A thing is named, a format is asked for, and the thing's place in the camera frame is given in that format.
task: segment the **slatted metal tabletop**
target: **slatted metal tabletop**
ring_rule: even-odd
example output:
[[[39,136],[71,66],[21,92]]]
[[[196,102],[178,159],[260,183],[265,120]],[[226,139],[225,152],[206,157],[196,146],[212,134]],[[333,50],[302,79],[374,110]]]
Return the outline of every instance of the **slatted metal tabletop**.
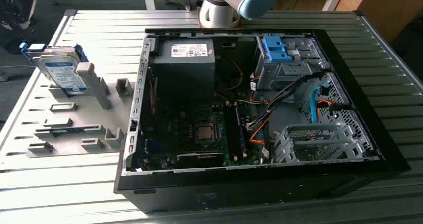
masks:
[[[26,157],[29,121],[47,115],[30,109],[49,96],[35,70],[0,133],[0,222],[423,222],[423,87],[365,19],[342,12],[269,12],[241,24],[326,30],[412,170],[338,199],[146,216],[113,194],[118,153]],[[196,26],[196,14],[182,11],[77,11],[62,18],[50,45],[78,42],[98,76],[134,80],[143,29]]]

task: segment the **gray floor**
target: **gray floor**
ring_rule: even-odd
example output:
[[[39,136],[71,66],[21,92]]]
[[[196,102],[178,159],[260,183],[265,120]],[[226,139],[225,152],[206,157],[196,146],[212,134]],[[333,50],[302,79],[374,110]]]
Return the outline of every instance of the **gray floor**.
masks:
[[[154,0],[157,10],[181,9],[176,0],[173,4],[165,4],[163,0]],[[50,5],[51,0],[37,0],[34,19],[30,26],[34,31],[34,42],[47,43],[55,30],[62,14],[67,9],[78,10],[145,10],[142,0],[57,0],[58,5]],[[13,33],[0,27],[0,45],[13,39]],[[398,52],[404,62],[413,70],[418,78],[423,78],[423,68],[420,67],[423,53],[423,30],[406,27],[392,43],[393,49]],[[30,65],[22,55],[10,55],[0,47],[0,69],[3,66]],[[0,82],[0,129],[13,109],[19,93],[27,82],[31,68],[13,67],[2,69],[10,76],[6,82]]]

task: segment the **power supply label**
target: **power supply label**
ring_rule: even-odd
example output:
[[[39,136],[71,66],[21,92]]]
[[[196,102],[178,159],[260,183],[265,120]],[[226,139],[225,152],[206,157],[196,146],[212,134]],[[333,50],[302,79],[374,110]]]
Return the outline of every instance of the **power supply label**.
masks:
[[[54,62],[43,65],[50,77],[66,93],[71,95],[82,94],[86,85],[74,72],[73,64],[70,62]]]
[[[170,57],[206,57],[206,44],[174,44]]]

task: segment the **blue drive bay latch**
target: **blue drive bay latch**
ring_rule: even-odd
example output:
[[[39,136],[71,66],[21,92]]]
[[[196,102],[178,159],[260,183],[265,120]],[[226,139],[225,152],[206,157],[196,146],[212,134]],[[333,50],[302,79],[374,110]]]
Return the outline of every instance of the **blue drive bay latch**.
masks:
[[[285,44],[281,42],[280,36],[264,36],[264,49],[269,54],[270,62],[290,62],[292,57],[288,56],[284,47]]]

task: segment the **motherboard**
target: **motherboard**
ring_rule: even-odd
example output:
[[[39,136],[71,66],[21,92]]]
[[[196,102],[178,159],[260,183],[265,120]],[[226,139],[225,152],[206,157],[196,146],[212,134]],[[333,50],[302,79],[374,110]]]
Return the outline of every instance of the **motherboard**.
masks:
[[[246,103],[162,106],[154,113],[143,146],[146,170],[258,163],[261,145],[245,138]]]

